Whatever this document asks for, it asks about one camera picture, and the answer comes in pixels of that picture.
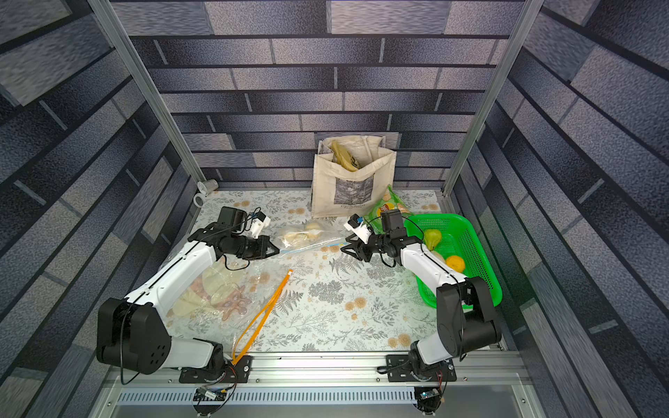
brick wall backdrop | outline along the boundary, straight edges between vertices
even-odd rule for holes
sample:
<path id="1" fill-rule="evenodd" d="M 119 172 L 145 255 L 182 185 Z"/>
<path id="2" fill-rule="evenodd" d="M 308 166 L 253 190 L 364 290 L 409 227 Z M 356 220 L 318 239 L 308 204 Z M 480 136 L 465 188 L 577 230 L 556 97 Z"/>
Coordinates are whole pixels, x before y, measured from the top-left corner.
<path id="1" fill-rule="evenodd" d="M 208 178 L 310 187 L 317 140 L 379 133 L 439 187 L 522 1 L 112 4 Z"/>
<path id="2" fill-rule="evenodd" d="M 669 411 L 668 21 L 546 0 L 452 194 L 550 417 Z"/>
<path id="3" fill-rule="evenodd" d="M 85 0 L 0 6 L 0 143 L 0 416 L 87 417 L 98 307 L 157 271 L 195 183 Z"/>

black cable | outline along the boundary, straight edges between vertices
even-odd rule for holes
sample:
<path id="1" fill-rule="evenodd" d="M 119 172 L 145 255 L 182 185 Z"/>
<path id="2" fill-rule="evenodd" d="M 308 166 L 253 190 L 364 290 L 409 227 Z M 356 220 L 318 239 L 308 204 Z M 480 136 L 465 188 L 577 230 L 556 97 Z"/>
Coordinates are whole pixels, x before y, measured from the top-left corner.
<path id="1" fill-rule="evenodd" d="M 258 212 L 260 212 L 260 210 L 261 210 L 260 206 L 259 206 L 259 207 L 256 207 L 256 208 L 254 209 L 254 211 L 252 212 L 251 219 L 253 219 L 255 216 L 257 216 L 257 214 L 258 214 Z M 238 226 L 238 225 L 241 225 L 242 223 L 244 224 L 244 228 L 242 228 L 242 229 L 243 229 L 244 231 L 247 231 L 247 230 L 250 229 L 250 228 L 249 228 L 249 229 L 246 229 L 246 226 L 247 226 L 246 224 L 248 223 L 248 219 L 249 219 L 249 215 L 245 215 L 243 221 L 237 222 L 236 224 L 234 224 L 234 225 L 232 225 L 232 226 L 230 226 L 230 227 L 228 227 L 228 228 L 222 229 L 222 230 L 220 230 L 220 231 L 216 231 L 215 233 L 212 233 L 212 234 L 210 235 L 210 237 L 213 236 L 213 235 L 216 235 L 217 233 L 221 233 L 221 232 L 228 231 L 228 230 L 230 230 L 230 229 L 232 229 L 232 228 L 234 228 L 234 227 L 236 227 L 236 226 Z M 191 247 L 191 249 L 189 249 L 188 251 L 186 251 L 186 253 L 185 253 L 183 256 L 181 256 L 177 261 L 175 261 L 174 263 L 172 263 L 172 264 L 167 268 L 167 270 L 165 270 L 165 271 L 163 272 L 163 274 L 161 274 L 156 280 L 153 281 L 153 283 L 152 283 L 151 285 L 149 285 L 149 287 L 148 287 L 147 289 L 151 289 L 151 288 L 153 288 L 153 286 L 155 286 L 155 284 L 158 283 L 158 281 L 159 281 L 161 278 L 163 278 L 163 276 L 164 276 L 165 274 L 167 274 L 167 272 L 169 272 L 169 271 L 172 269 L 172 267 L 174 267 L 175 265 L 177 265 L 177 263 L 179 263 L 179 262 L 186 256 L 186 255 L 188 255 L 188 253 L 190 253 L 191 251 L 193 251 L 193 249 L 194 249 L 195 247 L 197 247 L 197 245 L 194 245 L 193 247 Z M 242 268 L 238 268 L 238 269 L 230 269 L 230 268 L 228 268 L 228 266 L 227 266 L 227 257 L 225 258 L 225 268 L 227 268 L 228 270 L 231 270 L 231 271 L 235 271 L 235 270 L 243 270 L 243 269 L 247 268 L 247 267 L 249 266 L 249 264 L 251 264 L 251 262 L 247 262 L 247 263 L 246 263 L 246 266 L 244 266 L 244 267 L 242 267 Z M 135 299 L 133 302 L 130 303 L 130 306 L 129 306 L 128 309 L 126 310 L 125 314 L 123 315 L 123 319 L 121 320 L 120 341 L 119 341 L 119 345 L 120 345 L 120 368 L 121 368 L 120 378 L 121 378 L 121 385 L 127 385 L 127 384 L 129 384 L 130 382 L 132 382 L 133 380 L 135 380 L 136 377 L 139 376 L 139 372 L 137 372 L 137 374 L 135 374 L 135 376 L 133 376 L 129 381 L 127 381 L 127 382 L 124 382 L 124 381 L 123 381 L 123 330 L 125 329 L 125 322 L 126 322 L 126 319 L 128 318 L 128 314 L 130 314 L 130 310 L 131 310 L 132 307 L 135 305 L 135 303 L 139 300 L 139 298 L 141 298 L 141 297 L 144 296 L 145 294 L 146 294 L 146 292 L 142 292 L 139 296 L 137 296 L 137 299 Z"/>
<path id="2" fill-rule="evenodd" d="M 404 219 L 408 220 L 409 222 L 411 222 L 412 224 L 414 224 L 414 225 L 418 228 L 418 230 L 421 231 L 421 233 L 423 234 L 423 238 L 425 238 L 425 232 L 423 232 L 423 230 L 421 229 L 421 227 L 418 226 L 418 224 L 417 224 L 416 222 L 414 222 L 414 221 L 412 221 L 411 219 L 409 219 L 409 218 L 407 218 L 407 217 L 404 217 L 404 216 L 403 216 L 402 218 L 404 218 Z M 422 244 L 421 244 L 421 246 L 420 246 L 420 250 L 421 250 L 421 252 L 422 252 L 423 254 L 426 254 L 425 250 L 423 250 L 423 245 L 422 245 Z M 443 268 L 442 266 L 440 266 L 439 263 L 435 263 L 435 264 L 436 264 L 440 269 L 444 270 L 449 276 L 451 276 L 451 277 L 453 278 L 453 280 L 455 280 L 455 282 L 456 282 L 456 290 L 458 291 L 458 297 L 460 298 L 460 300 L 462 300 L 462 293 L 460 293 L 460 286 L 458 285 L 458 280 L 457 280 L 457 279 L 456 279 L 456 278 L 455 278 L 455 277 L 454 277 L 454 276 L 453 276 L 447 269 L 445 269 L 445 268 Z M 464 344 L 464 323 L 465 323 L 465 321 L 466 321 L 466 319 L 465 319 L 465 317 L 464 317 L 464 311 L 463 311 L 463 310 L 460 310 L 460 326 L 461 326 L 461 329 L 460 329 L 461 337 L 460 337 L 460 339 L 462 339 L 462 344 Z M 466 355 L 467 355 L 467 353 L 465 353 L 465 352 L 461 353 L 461 354 L 460 354 L 460 361 L 462 361 L 462 360 L 465 358 Z"/>
<path id="3" fill-rule="evenodd" d="M 196 405 L 193 405 L 193 408 L 194 408 L 195 412 L 197 412 L 197 416 L 198 416 L 198 417 L 199 417 L 199 416 L 202 416 L 202 415 L 210 416 L 210 415 L 212 415 L 212 414 L 214 414 L 214 413 L 217 413 L 217 412 L 223 407 L 223 405 L 225 405 L 225 404 L 230 400 L 230 398 L 232 398 L 232 395 L 235 393 L 235 390 L 237 389 L 237 373 L 235 372 L 235 369 L 232 368 L 232 366 L 228 366 L 228 368 L 229 368 L 230 370 L 232 370 L 232 374 L 233 374 L 234 377 L 235 377 L 235 382 L 234 382 L 234 384 L 233 384 L 232 386 L 228 387 L 227 389 L 219 389 L 218 391 L 211 391 L 211 392 L 213 392 L 213 393 L 218 392 L 217 395 L 222 395 L 222 390 L 225 390 L 225 391 L 226 391 L 226 393 L 225 393 L 225 400 L 223 401 L 223 403 L 221 403 L 220 405 L 218 405 L 213 411 L 204 413 L 204 412 L 200 412 L 200 411 L 197 410 L 197 408 L 200 406 L 200 402 L 202 402 L 203 398 L 205 398 L 204 395 L 201 395 L 201 397 L 198 398 L 197 404 L 196 404 Z M 223 375 L 223 376 L 219 379 L 219 382 L 220 382 L 221 380 L 223 380 L 224 377 L 225 377 L 225 375 Z M 205 390 L 208 390 L 207 388 L 210 387 L 211 385 L 205 385 L 205 386 L 203 386 L 203 388 L 204 388 Z"/>
<path id="4" fill-rule="evenodd" d="M 371 224 L 371 223 L 374 222 L 374 221 L 376 221 L 378 218 L 380 218 L 380 216 L 377 216 L 376 218 L 374 218 L 374 219 L 372 219 L 372 220 L 370 220 L 370 221 L 367 221 L 367 220 L 363 217 L 363 221 L 367 222 L 367 225 L 369 225 L 369 226 L 372 227 L 372 224 Z"/>
<path id="5" fill-rule="evenodd" d="M 257 210 L 257 211 L 260 211 L 260 206 L 257 207 L 256 209 L 254 209 L 254 216 L 257 215 L 256 210 Z M 246 216 L 244 217 L 244 220 L 243 220 L 243 221 L 239 221 L 239 222 L 237 222 L 237 223 L 235 223 L 235 224 L 233 224 L 233 225 L 231 225 L 231 226 L 229 226 L 229 227 L 227 227 L 227 228 L 225 228 L 225 229 L 221 229 L 220 231 L 216 231 L 216 232 L 212 233 L 211 235 L 207 236 L 207 238 L 211 238 L 211 237 L 213 237 L 214 235 L 216 235 L 216 234 L 218 234 L 218 233 L 221 233 L 221 232 L 229 231 L 230 229 L 233 229 L 234 227 L 237 227 L 237 226 L 239 226 L 239 225 L 241 225 L 241 224 L 244 224 L 244 227 L 242 228 L 242 232 L 247 231 L 248 229 L 246 229 L 246 224 L 247 224 L 248 220 L 249 220 L 249 216 L 246 215 Z M 188 255 L 188 253 L 191 252 L 191 251 L 193 251 L 193 248 L 195 248 L 195 247 L 196 247 L 196 245 L 194 245 L 191 249 L 189 249 L 189 250 L 186 252 L 186 254 L 184 254 L 184 255 Z"/>
<path id="6" fill-rule="evenodd" d="M 390 268 L 395 268 L 397 265 L 397 260 L 393 258 L 393 265 L 391 266 L 390 264 L 386 263 L 385 260 L 383 259 L 383 254 L 379 252 L 379 257 L 381 257 L 381 263 L 384 263 L 387 267 Z"/>
<path id="7" fill-rule="evenodd" d="M 247 260 L 246 266 L 244 266 L 244 267 L 230 268 L 230 267 L 227 266 L 227 257 L 225 256 L 225 254 L 223 254 L 223 265 L 225 266 L 225 268 L 227 268 L 231 272 L 236 272 L 237 270 L 244 270 L 245 268 L 247 268 L 249 266 L 249 264 L 251 264 L 251 262 Z"/>
<path id="8" fill-rule="evenodd" d="M 401 369 L 401 368 L 404 367 L 404 366 L 408 366 L 409 363 L 410 363 L 410 361 L 407 360 L 407 361 L 405 361 L 404 363 L 398 364 L 397 366 L 392 366 L 392 367 L 388 367 L 388 366 L 378 366 L 378 367 L 377 367 L 377 373 L 379 373 L 380 375 L 386 375 L 388 372 L 391 372 L 391 371 L 393 371 L 393 370 L 395 370 L 395 369 Z"/>
<path id="9" fill-rule="evenodd" d="M 132 309 L 132 306 L 134 305 L 134 303 L 137 302 L 139 300 L 139 298 L 144 296 L 144 294 L 146 294 L 146 292 L 142 292 L 141 295 L 137 296 L 137 299 L 135 299 L 134 302 L 132 302 L 130 304 L 130 306 L 128 307 L 128 310 L 126 310 L 125 314 L 123 315 L 123 319 L 121 320 L 121 334 L 120 334 L 120 341 L 119 341 L 119 345 L 120 345 L 121 385 L 127 385 L 130 382 L 132 382 L 134 380 L 134 378 L 139 376 L 139 372 L 137 372 L 137 374 L 135 376 L 133 376 L 129 381 L 127 381 L 127 382 L 123 381 L 123 328 L 125 327 L 125 321 L 128 318 L 128 314 L 130 313 L 130 309 Z"/>

green plastic basket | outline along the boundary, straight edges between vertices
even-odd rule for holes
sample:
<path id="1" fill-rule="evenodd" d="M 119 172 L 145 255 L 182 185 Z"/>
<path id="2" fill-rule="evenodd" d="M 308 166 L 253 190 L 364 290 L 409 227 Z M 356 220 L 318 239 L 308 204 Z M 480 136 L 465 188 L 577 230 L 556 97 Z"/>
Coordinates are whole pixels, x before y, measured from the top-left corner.
<path id="1" fill-rule="evenodd" d="M 459 255 L 465 263 L 464 274 L 467 277 L 480 276 L 488 283 L 492 303 L 497 306 L 502 301 L 502 289 L 495 277 L 495 273 L 490 267 L 490 262 L 486 257 L 483 247 L 476 236 L 474 227 L 465 218 L 455 213 L 434 213 L 425 215 L 414 215 L 409 217 L 425 231 L 426 229 L 438 229 L 442 233 L 442 241 L 437 245 L 435 251 L 444 257 Z M 423 238 L 421 231 L 410 221 L 404 221 L 407 233 L 411 236 Z M 417 276 L 418 291 L 426 305 L 432 308 L 437 307 L 437 299 L 434 293 Z M 469 305 L 463 305 L 463 308 L 471 308 Z"/>

green chip bag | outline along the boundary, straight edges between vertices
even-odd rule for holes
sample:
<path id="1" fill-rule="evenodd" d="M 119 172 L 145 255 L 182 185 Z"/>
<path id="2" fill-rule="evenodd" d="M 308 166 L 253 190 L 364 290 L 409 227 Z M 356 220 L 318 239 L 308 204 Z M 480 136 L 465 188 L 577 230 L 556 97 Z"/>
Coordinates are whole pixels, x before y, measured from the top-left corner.
<path id="1" fill-rule="evenodd" d="M 378 201 L 376 205 L 374 205 L 374 208 L 372 208 L 372 212 L 364 216 L 365 221 L 369 222 L 369 224 L 372 225 L 372 228 L 374 229 L 375 233 L 382 233 L 383 229 L 381 227 L 381 218 L 380 218 L 381 212 L 390 211 L 392 209 L 399 209 L 402 212 L 402 216 L 405 217 L 413 215 L 413 213 L 404 205 L 402 199 L 400 199 L 399 196 L 393 193 L 393 189 L 390 187 L 390 185 L 388 185 L 388 190 L 385 191 L 385 194 L 383 195 L 381 200 Z"/>

canvas tote bag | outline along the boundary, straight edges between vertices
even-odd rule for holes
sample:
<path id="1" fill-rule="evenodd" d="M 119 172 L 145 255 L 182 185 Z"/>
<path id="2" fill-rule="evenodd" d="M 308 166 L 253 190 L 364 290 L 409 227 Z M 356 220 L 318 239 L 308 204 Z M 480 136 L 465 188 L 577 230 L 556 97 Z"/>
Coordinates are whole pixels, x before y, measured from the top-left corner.
<path id="1" fill-rule="evenodd" d="M 333 140 L 344 146 L 361 165 L 348 171 L 335 162 Z M 383 148 L 382 136 L 349 135 L 326 138 L 314 156 L 311 213 L 315 218 L 367 214 L 395 178 L 395 151 Z"/>

